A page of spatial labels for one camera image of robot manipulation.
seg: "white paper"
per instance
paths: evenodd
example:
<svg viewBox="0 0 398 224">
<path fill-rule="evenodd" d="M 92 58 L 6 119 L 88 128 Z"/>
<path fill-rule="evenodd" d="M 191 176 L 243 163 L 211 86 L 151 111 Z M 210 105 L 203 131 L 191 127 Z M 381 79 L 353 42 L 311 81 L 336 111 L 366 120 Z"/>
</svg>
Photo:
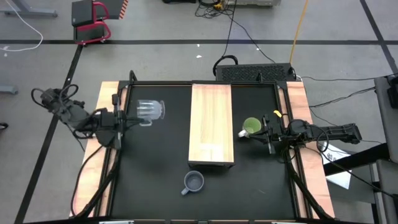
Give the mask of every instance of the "white paper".
<svg viewBox="0 0 398 224">
<path fill-rule="evenodd" d="M 324 142 L 322 145 L 323 149 L 325 147 L 326 147 L 326 142 Z M 341 159 L 341 158 L 349 156 L 349 154 L 346 154 L 345 151 L 342 151 L 342 150 L 336 148 L 335 146 L 332 146 L 331 144 L 329 144 L 328 149 L 324 152 L 324 155 L 326 155 L 331 161 L 335 161 L 337 159 Z M 329 163 L 329 161 L 325 158 L 324 155 L 322 154 L 323 165 Z M 329 175 L 326 177 L 326 179 L 329 180 L 330 182 L 337 184 L 341 187 L 344 187 L 345 189 L 349 189 L 350 178 L 351 178 L 351 174 L 349 174 L 348 172 L 341 172 L 341 173 Z"/>
</svg>

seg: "wheel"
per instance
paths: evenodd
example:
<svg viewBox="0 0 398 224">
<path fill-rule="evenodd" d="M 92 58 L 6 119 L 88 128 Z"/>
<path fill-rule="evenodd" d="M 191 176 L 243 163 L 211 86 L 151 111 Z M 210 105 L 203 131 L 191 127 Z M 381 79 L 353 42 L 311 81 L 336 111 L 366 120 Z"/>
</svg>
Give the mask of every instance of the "wheel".
<svg viewBox="0 0 398 224">
<path fill-rule="evenodd" d="M 0 130 L 4 130 L 8 128 L 8 124 L 7 123 L 0 123 Z"/>
</svg>

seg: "yellow cable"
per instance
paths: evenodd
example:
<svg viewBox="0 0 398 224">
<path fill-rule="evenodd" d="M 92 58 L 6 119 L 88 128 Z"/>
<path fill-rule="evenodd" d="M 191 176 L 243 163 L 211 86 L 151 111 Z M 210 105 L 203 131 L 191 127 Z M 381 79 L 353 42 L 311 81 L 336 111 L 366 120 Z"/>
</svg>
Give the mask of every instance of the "yellow cable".
<svg viewBox="0 0 398 224">
<path fill-rule="evenodd" d="M 292 61 L 293 61 L 293 52 L 294 52 L 294 48 L 295 48 L 295 46 L 296 46 L 297 37 L 299 36 L 301 23 L 303 22 L 305 12 L 307 11 L 307 5 L 308 5 L 308 0 L 305 0 L 304 9 L 303 9 L 303 12 L 301 13 L 300 22 L 298 22 L 298 26 L 297 26 L 297 30 L 296 30 L 296 35 L 294 36 L 292 51 L 290 52 L 290 60 L 289 60 L 289 63 L 290 63 L 290 64 L 291 64 Z"/>
</svg>

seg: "black floor stripe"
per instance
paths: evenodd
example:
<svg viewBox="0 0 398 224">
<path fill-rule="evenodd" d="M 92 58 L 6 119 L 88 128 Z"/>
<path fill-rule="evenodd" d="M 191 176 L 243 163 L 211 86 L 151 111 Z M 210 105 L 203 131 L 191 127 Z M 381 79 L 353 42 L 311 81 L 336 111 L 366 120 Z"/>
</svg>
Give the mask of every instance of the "black floor stripe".
<svg viewBox="0 0 398 224">
<path fill-rule="evenodd" d="M 157 45 L 157 44 L 225 44 L 227 40 L 107 40 L 103 44 L 114 45 Z M 257 44 L 289 45 L 293 40 L 254 40 Z M 38 40 L 0 40 L 0 44 L 37 44 Z M 43 40 L 42 44 L 76 44 L 73 40 Z M 252 44 L 251 40 L 229 40 L 229 44 Z M 380 40 L 298 40 L 297 45 L 381 45 Z M 388 44 L 398 45 L 398 40 Z"/>
<path fill-rule="evenodd" d="M 370 11 L 370 9 L 368 7 L 368 4 L 366 3 L 365 0 L 360 0 L 360 2 L 361 2 L 361 5 L 362 5 L 362 7 L 363 7 L 363 9 L 365 11 L 366 16 L 368 17 L 368 20 L 369 20 L 369 22 L 370 22 L 370 24 L 372 26 L 374 34 L 377 37 L 377 40 L 380 41 L 380 43 L 381 43 L 380 44 L 381 49 L 382 49 L 382 51 L 384 53 L 384 56 L 387 59 L 388 64 L 390 65 L 390 68 L 391 68 L 392 72 L 393 73 L 397 73 L 398 72 L 398 68 L 397 68 L 396 62 L 395 62 L 394 58 L 392 57 L 392 55 L 390 53 L 390 50 L 388 49 L 388 47 L 386 45 L 386 42 L 384 41 L 384 38 L 381 35 L 381 32 L 380 32 L 379 28 L 377 27 L 376 21 L 374 20 L 374 18 L 372 16 L 372 13 L 371 13 L 371 11 Z"/>
<path fill-rule="evenodd" d="M 65 79 L 65 83 L 63 84 L 64 87 L 69 85 L 70 82 L 72 81 L 73 74 L 75 73 L 76 66 L 79 61 L 82 48 L 83 48 L 82 46 L 78 46 L 76 48 L 75 56 L 73 57 L 72 63 L 70 65 L 70 68 L 68 71 L 68 75 Z M 43 165 L 44 165 L 45 158 L 47 157 L 47 153 L 50 148 L 51 140 L 53 138 L 55 129 L 57 128 L 57 124 L 58 124 L 58 119 L 55 116 L 53 116 L 51 119 L 49 129 L 47 131 L 47 134 L 45 135 L 43 146 L 40 150 L 39 157 L 37 158 L 36 165 L 34 167 L 32 176 L 30 177 L 30 181 L 26 188 L 24 198 L 22 199 L 22 203 L 19 207 L 17 217 L 14 222 L 15 224 L 20 224 L 20 223 L 24 222 L 27 210 L 29 208 L 30 201 L 32 200 L 32 196 L 33 196 L 33 193 L 34 193 L 36 185 L 37 185 L 37 181 L 39 180 L 40 173 L 41 173 Z"/>
</svg>

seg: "wooden table frame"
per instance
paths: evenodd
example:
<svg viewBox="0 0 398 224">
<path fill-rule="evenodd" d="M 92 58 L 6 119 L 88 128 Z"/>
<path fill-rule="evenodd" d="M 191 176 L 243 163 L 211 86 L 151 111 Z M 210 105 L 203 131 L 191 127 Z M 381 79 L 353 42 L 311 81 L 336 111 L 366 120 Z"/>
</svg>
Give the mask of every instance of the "wooden table frame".
<svg viewBox="0 0 398 224">
<path fill-rule="evenodd" d="M 107 108 L 108 111 L 113 110 L 112 105 L 112 94 L 118 93 L 119 82 L 103 82 L 101 84 L 101 89 L 99 91 L 98 101 L 96 108 Z M 308 107 L 307 96 L 305 94 L 304 85 L 302 82 L 287 82 L 287 93 L 289 94 L 290 108 L 292 110 L 293 119 L 303 119 L 312 123 L 310 109 Z M 126 102 L 127 88 L 121 90 L 121 108 L 124 108 Z M 282 112 L 287 112 L 287 107 L 285 104 L 284 92 L 279 90 L 280 103 L 282 106 Z M 289 119 L 284 116 L 284 123 L 288 124 Z M 89 139 L 86 146 L 86 152 L 83 161 L 90 156 L 100 144 L 96 139 Z M 307 144 L 309 148 L 316 149 L 314 142 Z M 73 202 L 73 208 L 75 213 L 80 212 L 84 206 L 90 201 L 92 195 L 98 189 L 101 175 L 103 173 L 104 158 L 106 155 L 106 149 L 101 149 L 95 156 L 93 156 L 90 161 L 87 162 L 86 166 L 83 168 L 80 176 L 80 181 L 78 183 L 78 188 L 76 190 L 76 195 Z M 301 163 L 303 167 L 303 172 L 305 176 L 305 181 L 307 188 L 315 197 L 320 206 L 327 212 L 330 216 L 334 217 L 333 206 L 331 204 L 330 194 L 326 182 L 325 173 L 323 171 L 322 159 L 318 152 L 312 151 L 310 149 L 302 149 L 300 151 Z M 112 166 L 114 159 L 114 150 L 111 151 L 109 157 L 108 171 Z M 294 160 L 294 167 L 297 168 L 297 163 L 300 162 L 297 158 Z M 102 196 L 102 203 L 99 208 L 98 214 L 100 216 L 105 216 L 107 214 L 110 184 L 105 190 Z M 305 201 L 300 189 L 296 186 L 296 193 L 298 199 L 298 209 L 300 212 L 300 217 L 307 217 L 307 208 L 305 206 Z M 314 218 L 317 218 L 315 212 L 312 212 Z"/>
</svg>

